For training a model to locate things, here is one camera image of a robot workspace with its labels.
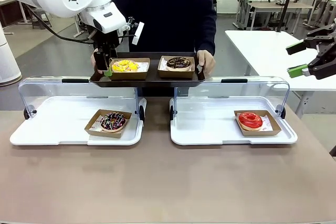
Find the navy sweater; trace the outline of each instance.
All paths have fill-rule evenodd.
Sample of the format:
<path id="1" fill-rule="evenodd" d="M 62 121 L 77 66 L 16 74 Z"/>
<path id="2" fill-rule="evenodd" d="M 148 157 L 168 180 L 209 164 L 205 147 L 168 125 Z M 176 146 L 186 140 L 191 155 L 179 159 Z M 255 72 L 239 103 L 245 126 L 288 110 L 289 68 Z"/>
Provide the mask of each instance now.
<path id="1" fill-rule="evenodd" d="M 215 54 L 216 12 L 213 0 L 113 0 L 126 17 L 144 22 L 132 52 L 194 52 Z"/>

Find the white cylinder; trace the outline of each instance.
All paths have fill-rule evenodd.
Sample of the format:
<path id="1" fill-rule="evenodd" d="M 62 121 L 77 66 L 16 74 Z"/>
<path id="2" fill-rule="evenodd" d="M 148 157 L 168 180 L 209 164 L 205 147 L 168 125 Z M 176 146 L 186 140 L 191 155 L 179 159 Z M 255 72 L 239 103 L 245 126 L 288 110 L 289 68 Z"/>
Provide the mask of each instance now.
<path id="1" fill-rule="evenodd" d="M 7 43 L 0 24 L 0 86 L 6 86 L 22 78 L 20 69 Z"/>

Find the transparent lid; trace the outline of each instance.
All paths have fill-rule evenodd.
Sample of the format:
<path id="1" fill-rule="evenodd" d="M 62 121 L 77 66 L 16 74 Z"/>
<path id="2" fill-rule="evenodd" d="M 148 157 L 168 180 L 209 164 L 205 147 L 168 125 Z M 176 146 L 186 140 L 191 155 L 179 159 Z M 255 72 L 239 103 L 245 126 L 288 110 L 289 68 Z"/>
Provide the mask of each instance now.
<path id="1" fill-rule="evenodd" d="M 86 107 L 104 104 L 105 100 L 107 105 L 115 108 L 126 108 L 132 113 L 139 111 L 139 99 L 134 88 L 101 88 L 89 82 L 89 77 L 31 77 L 21 82 L 19 94 L 30 118 L 49 101 L 55 102 L 55 109 L 64 102 L 67 105 L 80 102 Z"/>
<path id="2" fill-rule="evenodd" d="M 259 103 L 266 102 L 278 116 L 283 116 L 283 108 L 289 94 L 289 84 L 279 77 L 215 77 L 195 88 L 175 89 L 175 115 L 178 113 L 179 102 L 200 104 L 212 101 L 225 101 L 234 110 L 246 108 L 263 108 Z"/>

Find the white tray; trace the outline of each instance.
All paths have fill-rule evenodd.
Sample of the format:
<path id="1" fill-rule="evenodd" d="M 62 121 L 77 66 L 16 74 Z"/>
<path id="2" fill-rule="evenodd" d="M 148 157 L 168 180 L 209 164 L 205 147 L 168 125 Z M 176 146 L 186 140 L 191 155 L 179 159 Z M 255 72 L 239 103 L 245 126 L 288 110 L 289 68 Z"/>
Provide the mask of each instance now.
<path id="1" fill-rule="evenodd" d="M 146 99 L 141 99 L 140 105 L 145 110 Z M 91 136 L 84 130 L 99 109 L 133 113 L 121 138 Z M 143 128 L 143 122 L 134 112 L 134 98 L 51 97 L 10 139 L 13 145 L 133 145 L 140 140 Z"/>
<path id="2" fill-rule="evenodd" d="M 264 97 L 178 98 L 171 121 L 171 139 L 179 145 L 292 144 L 297 134 Z M 235 120 L 235 110 L 267 110 L 281 132 L 276 136 L 246 137 Z"/>

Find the cardboard box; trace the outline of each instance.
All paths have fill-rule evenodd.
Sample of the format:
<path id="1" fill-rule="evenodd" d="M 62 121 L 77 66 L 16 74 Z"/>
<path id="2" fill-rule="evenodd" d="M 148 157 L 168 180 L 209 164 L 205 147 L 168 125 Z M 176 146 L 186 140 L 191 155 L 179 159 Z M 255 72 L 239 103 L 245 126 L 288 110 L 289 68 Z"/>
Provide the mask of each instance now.
<path id="1" fill-rule="evenodd" d="M 93 131 L 90 130 L 93 124 L 96 122 L 96 120 L 99 118 L 99 116 L 105 116 L 106 114 L 113 113 L 113 112 L 119 112 L 125 116 L 126 122 L 124 125 L 124 128 L 118 132 L 109 133 L 105 131 Z M 129 119 L 131 118 L 132 113 L 129 112 L 122 112 L 122 111 L 113 111 L 113 110 L 98 110 L 95 115 L 91 118 L 91 120 L 88 122 L 88 124 L 85 126 L 85 131 L 89 133 L 92 136 L 106 136 L 106 137 L 114 137 L 114 138 L 121 138 L 122 132 L 125 130 L 127 123 Z"/>
<path id="2" fill-rule="evenodd" d="M 251 113 L 255 113 L 258 116 L 265 116 L 267 115 L 270 122 L 271 122 L 271 126 L 272 126 L 272 131 L 246 131 L 244 130 L 239 121 L 238 121 L 238 115 L 237 114 L 241 114 L 244 112 L 251 112 Z M 235 115 L 236 115 L 236 121 L 238 123 L 239 128 L 241 129 L 241 132 L 243 133 L 243 136 L 275 136 L 277 135 L 280 131 L 281 128 L 279 126 L 279 124 L 275 121 L 275 119 L 273 118 L 273 116 L 271 116 L 271 114 L 267 111 L 267 110 L 235 110 Z"/>
<path id="3" fill-rule="evenodd" d="M 111 80 L 145 80 L 147 77 L 150 59 L 149 58 L 129 58 L 129 59 L 112 59 L 110 62 L 110 68 L 112 69 L 112 65 L 121 60 L 133 60 L 134 62 L 147 62 L 148 68 L 146 72 L 123 72 L 123 73 L 115 73 L 112 71 L 112 76 L 110 76 Z"/>
<path id="4" fill-rule="evenodd" d="M 164 59 L 166 61 L 176 58 L 176 57 L 183 57 L 187 58 L 191 62 L 191 68 L 190 71 L 169 71 L 169 70 L 161 70 L 161 61 Z M 192 79 L 193 74 L 195 72 L 195 58 L 194 57 L 184 57 L 184 56 L 161 56 L 159 66 L 157 67 L 157 70 L 159 72 L 159 76 L 161 78 L 171 78 L 171 79 Z"/>

